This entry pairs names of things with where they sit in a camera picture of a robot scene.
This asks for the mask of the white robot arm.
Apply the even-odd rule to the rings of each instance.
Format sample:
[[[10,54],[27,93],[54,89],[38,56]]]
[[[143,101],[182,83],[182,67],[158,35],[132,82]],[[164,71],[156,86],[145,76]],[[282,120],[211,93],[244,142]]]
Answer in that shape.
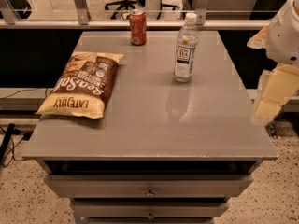
[[[299,0],[287,0],[247,46],[265,49],[266,56],[277,63],[260,76],[251,116],[252,123],[267,125],[299,90]]]

